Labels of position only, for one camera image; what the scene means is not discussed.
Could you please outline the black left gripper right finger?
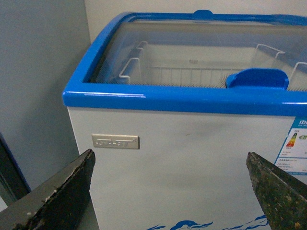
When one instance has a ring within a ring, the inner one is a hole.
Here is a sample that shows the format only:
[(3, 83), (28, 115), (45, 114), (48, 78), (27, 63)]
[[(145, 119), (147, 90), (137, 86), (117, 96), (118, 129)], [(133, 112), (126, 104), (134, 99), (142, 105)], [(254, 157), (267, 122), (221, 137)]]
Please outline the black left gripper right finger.
[(272, 230), (307, 228), (307, 185), (255, 152), (246, 166), (252, 189)]

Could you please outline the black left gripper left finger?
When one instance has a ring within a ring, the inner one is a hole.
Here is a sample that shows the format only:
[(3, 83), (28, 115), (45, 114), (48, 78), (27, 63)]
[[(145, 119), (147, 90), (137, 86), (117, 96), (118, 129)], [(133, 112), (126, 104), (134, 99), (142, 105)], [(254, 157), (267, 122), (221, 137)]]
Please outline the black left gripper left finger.
[(95, 154), (76, 160), (0, 213), (2, 230), (75, 230), (89, 202)]

